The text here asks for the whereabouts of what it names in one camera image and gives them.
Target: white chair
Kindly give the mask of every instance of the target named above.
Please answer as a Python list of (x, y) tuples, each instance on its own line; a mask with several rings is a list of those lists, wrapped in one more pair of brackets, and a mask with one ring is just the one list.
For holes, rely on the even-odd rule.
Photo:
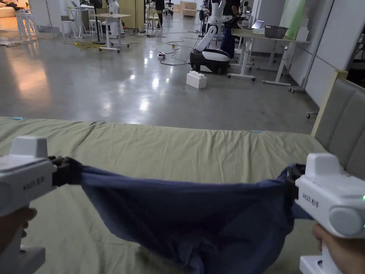
[[(97, 24), (99, 26), (99, 34), (100, 34), (100, 37), (103, 38), (103, 28), (101, 26), (101, 21), (98, 20), (97, 21)], [(91, 35), (92, 35), (92, 38), (94, 38), (94, 33), (97, 32), (96, 30), (96, 21), (95, 20), (89, 20), (89, 29), (90, 29), (90, 32), (91, 32)]]
[(35, 24), (31, 10), (21, 9), (17, 11), (16, 23), (18, 25), (18, 31), (21, 39), (23, 39), (23, 37), (27, 38), (27, 34), (30, 39), (32, 39), (32, 35), (38, 36), (38, 27)]
[(162, 29), (162, 24), (160, 22), (160, 19), (158, 18), (158, 14), (161, 14), (161, 13), (162, 13), (162, 11), (156, 11), (156, 10), (148, 11), (149, 16), (147, 18), (147, 28), (151, 24), (152, 30), (154, 29), (155, 25), (156, 25), (156, 28), (158, 28), (158, 26), (160, 26), (160, 28)]
[(61, 15), (61, 32), (62, 32), (63, 38), (65, 39), (65, 25), (66, 24), (71, 25), (71, 28), (73, 30), (73, 37), (75, 38), (75, 40), (77, 40), (77, 38), (76, 38), (76, 29), (75, 29), (75, 20), (70, 19), (70, 17), (67, 16), (67, 15)]

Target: white block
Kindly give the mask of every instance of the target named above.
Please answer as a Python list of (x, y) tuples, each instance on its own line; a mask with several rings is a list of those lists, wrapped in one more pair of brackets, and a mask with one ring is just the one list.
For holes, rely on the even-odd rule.
[(207, 85), (207, 78), (204, 74), (198, 73), (196, 71), (190, 71), (186, 75), (186, 83), (195, 88), (205, 88)]

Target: mattress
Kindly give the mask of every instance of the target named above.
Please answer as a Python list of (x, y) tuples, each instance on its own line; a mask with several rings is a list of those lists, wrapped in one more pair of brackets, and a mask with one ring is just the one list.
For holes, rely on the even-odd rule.
[[(49, 155), (128, 176), (200, 183), (255, 183), (275, 178), (290, 163), (305, 163), (309, 153), (325, 152), (315, 138), (298, 133), (2, 117), (0, 154), (9, 152), (14, 137), (26, 134), (46, 137)], [(182, 273), (140, 245), (112, 235), (79, 186), (63, 186), (31, 206), (38, 216), (23, 244), (46, 248), (39, 274)], [(265, 273), (300, 273), (300, 256), (318, 253), (312, 226), (312, 221), (297, 220), (280, 257)]]
[(12, 7), (3, 7), (0, 8), (0, 18), (14, 17), (15, 9)]

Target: gray basket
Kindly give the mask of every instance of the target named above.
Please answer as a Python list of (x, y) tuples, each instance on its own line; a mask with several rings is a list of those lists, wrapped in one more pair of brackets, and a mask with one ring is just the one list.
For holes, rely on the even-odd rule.
[(278, 26), (265, 26), (265, 37), (283, 39), (288, 28)]

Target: blue cloth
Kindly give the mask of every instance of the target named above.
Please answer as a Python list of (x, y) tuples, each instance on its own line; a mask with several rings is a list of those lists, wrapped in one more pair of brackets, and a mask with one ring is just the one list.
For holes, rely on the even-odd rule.
[(224, 25), (223, 38), (220, 43), (220, 49), (224, 52), (227, 52), (229, 58), (234, 57), (234, 36), (232, 35), (232, 24), (226, 23)]
[(135, 179), (74, 160), (70, 171), (114, 235), (186, 273), (262, 273), (293, 229), (286, 170), (276, 180), (230, 185)]

